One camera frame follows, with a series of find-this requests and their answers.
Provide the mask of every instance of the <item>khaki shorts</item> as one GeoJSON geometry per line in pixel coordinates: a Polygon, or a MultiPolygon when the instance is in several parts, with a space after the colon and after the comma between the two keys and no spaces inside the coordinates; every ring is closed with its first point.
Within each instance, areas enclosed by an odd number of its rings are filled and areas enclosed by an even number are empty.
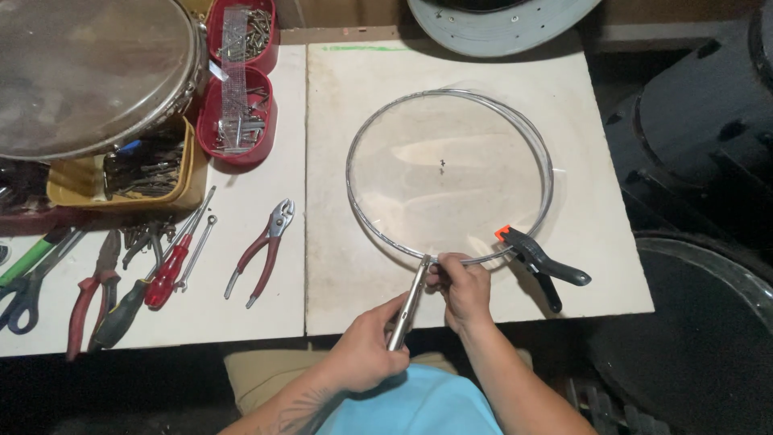
{"type": "MultiPolygon", "coordinates": [[[[325,345],[306,344],[306,349],[260,349],[236,351],[224,358],[228,379],[233,388],[237,408],[248,414],[263,405],[290,381],[307,368],[321,361],[329,348],[325,345]]],[[[518,349],[520,357],[532,367],[528,351],[518,349]]],[[[428,352],[410,359],[458,375],[457,369],[440,352],[428,352]]]]}

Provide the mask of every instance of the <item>orange clamp tip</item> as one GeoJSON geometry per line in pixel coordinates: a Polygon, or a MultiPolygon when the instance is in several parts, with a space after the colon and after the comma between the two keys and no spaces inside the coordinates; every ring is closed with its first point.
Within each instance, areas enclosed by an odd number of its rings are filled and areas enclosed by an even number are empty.
{"type": "Polygon", "coordinates": [[[499,230],[496,230],[494,232],[494,235],[499,239],[499,241],[504,242],[505,238],[502,237],[502,233],[510,232],[510,226],[505,225],[504,227],[501,227],[499,230]]]}

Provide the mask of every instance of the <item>wrench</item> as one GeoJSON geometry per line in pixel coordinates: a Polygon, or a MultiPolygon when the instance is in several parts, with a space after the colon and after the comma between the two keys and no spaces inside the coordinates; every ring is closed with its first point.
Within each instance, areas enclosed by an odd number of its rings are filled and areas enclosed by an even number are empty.
{"type": "Polygon", "coordinates": [[[204,244],[206,243],[206,239],[209,237],[209,233],[212,231],[212,227],[215,226],[217,223],[217,216],[214,214],[211,214],[206,219],[206,228],[204,228],[204,234],[201,235],[201,239],[199,240],[199,244],[196,245],[196,249],[193,250],[193,255],[191,255],[191,259],[188,262],[188,266],[186,267],[185,272],[182,273],[182,277],[180,280],[175,283],[175,292],[177,289],[180,289],[181,292],[185,293],[188,289],[188,277],[190,276],[191,272],[193,272],[193,266],[196,265],[196,260],[199,259],[199,255],[201,254],[201,251],[204,249],[204,244]]]}

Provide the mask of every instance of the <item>white tabletop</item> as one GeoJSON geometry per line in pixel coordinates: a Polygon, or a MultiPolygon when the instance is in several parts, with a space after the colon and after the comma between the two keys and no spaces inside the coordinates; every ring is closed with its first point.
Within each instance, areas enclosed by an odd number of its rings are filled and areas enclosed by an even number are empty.
{"type": "MultiPolygon", "coordinates": [[[[259,167],[245,173],[233,168],[209,168],[207,185],[217,186],[211,211],[218,222],[212,230],[185,293],[173,293],[158,312],[142,307],[131,329],[116,348],[148,348],[216,341],[297,337],[304,333],[304,234],[305,234],[305,46],[281,46],[277,66],[269,74],[278,106],[274,147],[259,167]],[[295,200],[295,218],[279,246],[274,272],[265,291],[247,310],[244,305],[263,271],[267,248],[256,255],[238,279],[229,300],[223,298],[228,279],[244,250],[263,231],[274,207],[286,197],[295,200]]],[[[191,250],[206,226],[206,215],[197,228],[191,250]]],[[[77,284],[94,273],[106,231],[86,235],[43,281],[37,326],[28,334],[0,331],[0,356],[64,352],[70,314],[78,296],[77,284]]],[[[12,246],[12,257],[2,274],[39,237],[3,238],[12,246]]],[[[128,271],[118,270],[118,298],[138,278],[144,278],[154,262],[152,252],[137,254],[128,271]]],[[[94,329],[100,292],[86,317],[83,349],[94,329]]],[[[11,297],[0,301],[0,312],[11,297]]]]}
{"type": "MultiPolygon", "coordinates": [[[[593,278],[584,287],[554,279],[564,302],[564,310],[554,316],[546,310],[536,280],[523,267],[513,272],[496,267],[501,263],[489,263],[487,267],[495,268],[494,320],[653,310],[585,57],[573,32],[506,63],[455,57],[429,41],[312,44],[306,144],[307,334],[343,332],[363,311],[408,290],[419,263],[374,242],[352,212],[345,162],[357,130],[376,110],[399,97],[439,87],[466,87],[465,83],[493,89],[544,138],[557,184],[550,213],[535,239],[551,258],[593,278]]],[[[502,185],[512,182],[503,179],[502,185]]],[[[422,296],[414,326],[443,324],[443,298],[422,296]]]]}

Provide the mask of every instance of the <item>blue shirt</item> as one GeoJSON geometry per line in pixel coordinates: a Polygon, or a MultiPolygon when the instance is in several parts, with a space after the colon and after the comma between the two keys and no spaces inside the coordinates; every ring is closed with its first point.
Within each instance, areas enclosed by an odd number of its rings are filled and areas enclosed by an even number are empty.
{"type": "Polygon", "coordinates": [[[489,402],[467,378],[412,364],[377,388],[348,396],[319,435],[502,435],[489,402]]]}

